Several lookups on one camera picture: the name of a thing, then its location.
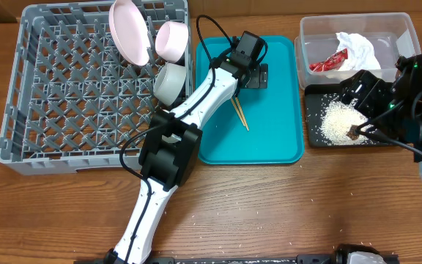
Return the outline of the wooden chopstick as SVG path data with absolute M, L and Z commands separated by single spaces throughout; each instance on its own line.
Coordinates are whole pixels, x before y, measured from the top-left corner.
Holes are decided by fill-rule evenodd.
M 234 98 L 234 101 L 235 101 L 235 105 L 236 105 L 236 110 L 240 115 L 240 119 L 241 119 L 243 125 L 245 126 L 246 130 L 249 131 L 248 123 L 246 121 L 245 114 L 243 112 L 243 108 L 240 104 L 240 101 L 237 97 Z
M 245 127 L 245 129 L 247 131 L 249 131 L 249 127 L 248 127 L 248 124 L 246 122 L 245 115 L 243 113 L 242 107 L 241 107 L 238 99 L 235 98 L 235 97 L 232 97 L 231 98 L 231 102 L 232 102 L 232 105 L 234 107 L 234 110 L 237 112 L 237 116 L 240 118 L 241 123 L 243 124 L 243 126 Z

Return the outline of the brown food scrap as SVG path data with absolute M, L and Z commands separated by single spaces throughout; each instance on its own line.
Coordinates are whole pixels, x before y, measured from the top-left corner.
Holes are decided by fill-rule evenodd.
M 351 125 L 346 136 L 350 138 L 352 141 L 358 140 L 360 137 L 360 134 L 357 132 L 357 129 L 358 127 L 356 125 Z

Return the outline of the white napkin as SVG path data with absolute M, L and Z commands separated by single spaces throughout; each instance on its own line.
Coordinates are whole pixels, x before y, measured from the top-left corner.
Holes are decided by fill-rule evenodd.
M 380 70 L 380 64 L 375 57 L 374 46 L 364 36 L 346 32 L 336 33 L 339 41 L 337 51 L 347 50 L 347 59 L 344 60 L 338 71 L 349 70 Z

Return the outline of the red snack wrapper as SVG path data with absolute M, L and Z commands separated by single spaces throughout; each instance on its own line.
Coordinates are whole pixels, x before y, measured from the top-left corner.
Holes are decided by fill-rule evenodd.
M 309 69 L 313 72 L 325 72 L 330 70 L 337 70 L 343 65 L 344 61 L 348 59 L 348 50 L 342 49 L 337 51 L 325 61 L 317 62 L 309 65 Z

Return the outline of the grey bowl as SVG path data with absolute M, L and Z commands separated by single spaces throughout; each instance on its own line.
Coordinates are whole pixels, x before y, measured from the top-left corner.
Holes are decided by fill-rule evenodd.
M 164 105 L 172 105 L 182 91 L 186 75 L 187 71 L 184 66 L 167 62 L 155 79 L 154 96 Z

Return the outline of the small pink bowl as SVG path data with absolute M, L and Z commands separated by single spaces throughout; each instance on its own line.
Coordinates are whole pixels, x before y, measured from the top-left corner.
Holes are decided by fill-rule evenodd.
M 189 31 L 184 23 L 165 22 L 155 39 L 156 53 L 168 62 L 178 62 L 188 46 Z

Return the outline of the large pink plate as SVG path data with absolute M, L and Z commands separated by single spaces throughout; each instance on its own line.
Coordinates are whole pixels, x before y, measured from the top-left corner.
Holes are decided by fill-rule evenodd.
M 129 62 L 145 66 L 151 47 L 146 22 L 131 0 L 116 0 L 109 10 L 109 29 L 120 54 Z

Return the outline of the white cup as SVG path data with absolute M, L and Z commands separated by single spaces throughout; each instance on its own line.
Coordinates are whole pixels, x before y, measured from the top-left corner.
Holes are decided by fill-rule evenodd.
M 181 142 L 182 138 L 176 134 L 172 134 L 170 136 L 162 135 L 162 140 L 166 143 L 175 144 L 177 142 Z

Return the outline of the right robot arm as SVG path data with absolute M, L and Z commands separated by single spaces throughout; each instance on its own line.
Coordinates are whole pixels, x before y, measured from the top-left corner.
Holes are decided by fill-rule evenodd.
M 422 54 L 400 56 L 393 82 L 367 70 L 343 80 L 341 102 L 354 103 L 367 121 L 354 131 L 368 139 L 413 152 L 422 180 Z

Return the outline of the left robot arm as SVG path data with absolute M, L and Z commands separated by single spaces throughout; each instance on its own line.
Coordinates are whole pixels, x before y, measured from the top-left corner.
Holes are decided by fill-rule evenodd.
M 196 162 L 203 127 L 216 110 L 240 89 L 267 88 L 268 66 L 239 65 L 222 56 L 214 61 L 196 91 L 171 111 L 157 111 L 139 163 L 140 191 L 127 228 L 105 256 L 105 263 L 145 263 L 152 240 L 172 194 L 189 178 Z

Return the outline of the black waste tray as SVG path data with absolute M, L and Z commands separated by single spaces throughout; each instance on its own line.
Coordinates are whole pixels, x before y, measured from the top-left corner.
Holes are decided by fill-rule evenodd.
M 306 108 L 306 125 L 308 141 L 312 147 L 370 147 L 383 146 L 382 142 L 369 139 L 367 144 L 359 145 L 329 145 L 319 131 L 321 115 L 325 107 L 334 100 L 340 100 L 341 92 L 337 84 L 312 84 L 304 90 L 304 104 Z

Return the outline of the grey dishwasher rack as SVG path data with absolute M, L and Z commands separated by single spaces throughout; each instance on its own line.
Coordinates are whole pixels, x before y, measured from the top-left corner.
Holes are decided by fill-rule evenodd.
M 160 108 L 154 48 L 136 66 L 118 52 L 109 1 L 32 4 L 21 15 L 0 133 L 0 163 L 22 175 L 137 169 Z

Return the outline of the teal plastic tray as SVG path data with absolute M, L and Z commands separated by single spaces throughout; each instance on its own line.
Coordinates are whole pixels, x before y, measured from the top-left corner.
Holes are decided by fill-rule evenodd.
M 267 88 L 238 95 L 246 125 L 230 101 L 203 128 L 199 158 L 206 164 L 292 164 L 304 153 L 303 118 L 293 43 L 266 36 Z

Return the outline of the white rice pile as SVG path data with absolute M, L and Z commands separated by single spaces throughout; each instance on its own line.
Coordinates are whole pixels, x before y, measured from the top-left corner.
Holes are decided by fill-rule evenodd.
M 367 144 L 369 139 L 360 135 L 352 141 L 346 136 L 351 125 L 362 125 L 368 119 L 351 105 L 345 105 L 339 100 L 330 102 L 321 115 L 319 131 L 329 145 L 347 146 Z

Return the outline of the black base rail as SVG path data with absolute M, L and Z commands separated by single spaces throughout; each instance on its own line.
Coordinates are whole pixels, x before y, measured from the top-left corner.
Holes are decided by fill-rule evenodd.
M 115 257 L 107 254 L 103 259 L 77 260 L 75 264 L 101 264 L 101 263 L 123 263 L 122 260 L 113 260 Z M 300 254 L 296 257 L 280 258 L 199 258 L 199 259 L 175 259 L 173 257 L 149 257 L 146 264 L 328 264 L 334 254 Z M 387 264 L 400 264 L 398 255 L 388 255 L 383 257 Z

